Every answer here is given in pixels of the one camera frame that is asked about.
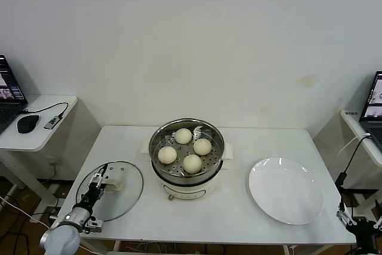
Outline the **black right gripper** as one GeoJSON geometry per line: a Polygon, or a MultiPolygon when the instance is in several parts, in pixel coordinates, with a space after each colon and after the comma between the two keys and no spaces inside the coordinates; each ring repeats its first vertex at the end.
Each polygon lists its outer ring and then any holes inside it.
{"type": "Polygon", "coordinates": [[[356,250],[352,254],[379,254],[377,237],[381,236],[382,220],[373,222],[367,219],[353,220],[343,201],[339,203],[337,218],[346,230],[356,238],[356,250]]]}

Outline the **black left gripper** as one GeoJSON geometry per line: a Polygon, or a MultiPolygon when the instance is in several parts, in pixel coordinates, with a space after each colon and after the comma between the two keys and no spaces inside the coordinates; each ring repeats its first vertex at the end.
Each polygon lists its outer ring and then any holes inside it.
{"type": "Polygon", "coordinates": [[[81,201],[79,202],[80,207],[93,207],[100,199],[105,189],[105,184],[102,182],[107,168],[108,164],[104,164],[101,169],[99,169],[98,173],[92,175],[88,184],[88,192],[82,196],[81,201]]]}

